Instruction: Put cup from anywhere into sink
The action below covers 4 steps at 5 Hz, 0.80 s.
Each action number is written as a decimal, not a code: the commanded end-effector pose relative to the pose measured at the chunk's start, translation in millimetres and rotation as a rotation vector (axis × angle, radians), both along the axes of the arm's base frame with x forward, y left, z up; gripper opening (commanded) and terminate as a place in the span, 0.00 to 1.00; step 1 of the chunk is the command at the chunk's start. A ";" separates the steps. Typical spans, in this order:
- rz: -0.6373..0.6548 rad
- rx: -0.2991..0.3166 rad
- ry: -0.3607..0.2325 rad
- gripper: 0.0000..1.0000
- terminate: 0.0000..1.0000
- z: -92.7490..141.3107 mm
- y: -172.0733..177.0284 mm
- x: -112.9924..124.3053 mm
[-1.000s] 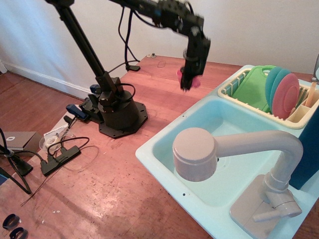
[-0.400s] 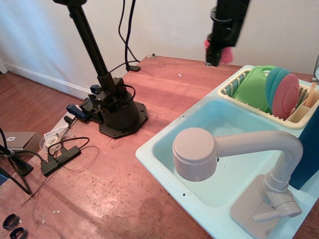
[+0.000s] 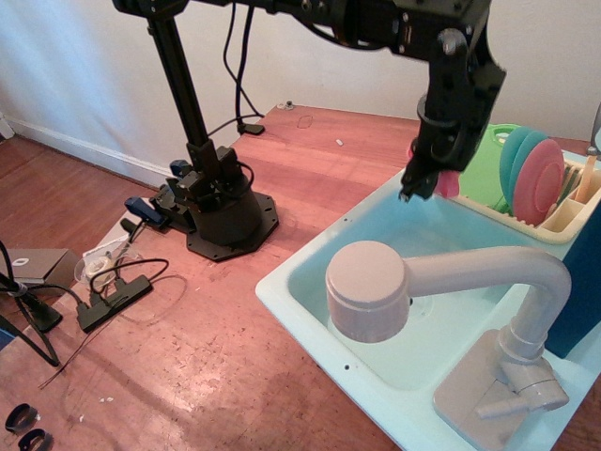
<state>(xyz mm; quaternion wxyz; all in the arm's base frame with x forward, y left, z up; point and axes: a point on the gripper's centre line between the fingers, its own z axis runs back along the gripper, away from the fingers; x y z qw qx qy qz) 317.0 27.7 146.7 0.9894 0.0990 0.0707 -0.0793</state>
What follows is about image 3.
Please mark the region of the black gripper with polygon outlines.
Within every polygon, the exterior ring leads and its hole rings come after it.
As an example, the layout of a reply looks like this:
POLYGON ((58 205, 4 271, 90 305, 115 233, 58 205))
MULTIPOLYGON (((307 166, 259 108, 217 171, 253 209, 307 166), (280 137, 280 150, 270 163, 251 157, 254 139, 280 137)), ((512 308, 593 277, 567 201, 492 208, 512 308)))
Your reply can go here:
POLYGON ((401 178, 399 198, 426 200, 439 172, 463 171, 483 137, 506 72, 492 57, 488 43, 459 43, 451 54, 433 47, 429 84, 418 103, 421 121, 413 156, 401 178))

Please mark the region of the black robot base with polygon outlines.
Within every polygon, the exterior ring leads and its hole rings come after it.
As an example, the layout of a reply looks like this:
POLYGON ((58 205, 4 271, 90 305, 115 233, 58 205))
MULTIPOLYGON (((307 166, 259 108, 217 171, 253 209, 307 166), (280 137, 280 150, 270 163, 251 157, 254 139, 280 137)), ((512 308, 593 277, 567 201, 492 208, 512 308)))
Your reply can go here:
POLYGON ((186 236, 187 249, 219 262, 256 251, 279 224, 271 196, 253 190, 254 171, 233 148, 187 146, 151 205, 186 236))

